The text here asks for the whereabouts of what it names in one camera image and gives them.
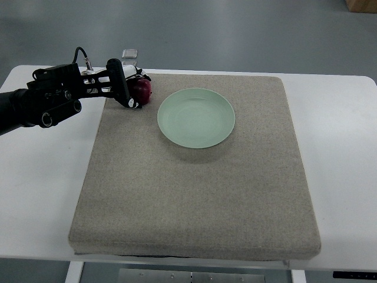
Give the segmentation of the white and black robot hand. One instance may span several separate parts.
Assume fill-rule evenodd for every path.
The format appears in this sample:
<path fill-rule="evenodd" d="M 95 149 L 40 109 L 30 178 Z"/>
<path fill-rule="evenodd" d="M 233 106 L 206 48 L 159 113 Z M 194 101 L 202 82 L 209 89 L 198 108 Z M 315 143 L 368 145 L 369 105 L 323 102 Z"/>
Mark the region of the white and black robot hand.
<path fill-rule="evenodd" d="M 143 107 L 130 96 L 127 81 L 146 78 L 151 83 L 151 78 L 143 69 L 135 66 L 122 66 L 120 60 L 115 58 L 108 60 L 104 69 L 99 71 L 85 70 L 81 75 L 84 85 L 87 87 L 86 98 L 113 98 L 126 108 Z"/>

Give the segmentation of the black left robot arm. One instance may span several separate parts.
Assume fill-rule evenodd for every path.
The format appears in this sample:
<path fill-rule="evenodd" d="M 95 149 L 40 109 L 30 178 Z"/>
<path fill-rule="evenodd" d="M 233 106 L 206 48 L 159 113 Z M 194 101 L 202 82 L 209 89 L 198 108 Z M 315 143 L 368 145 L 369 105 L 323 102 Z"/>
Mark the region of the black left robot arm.
<path fill-rule="evenodd" d="M 81 52 L 88 70 L 92 70 L 84 49 L 77 47 L 70 64 L 37 69 L 27 88 L 1 93 L 1 134 L 20 127 L 49 128 L 78 114 L 81 98 L 88 97 L 77 57 Z"/>

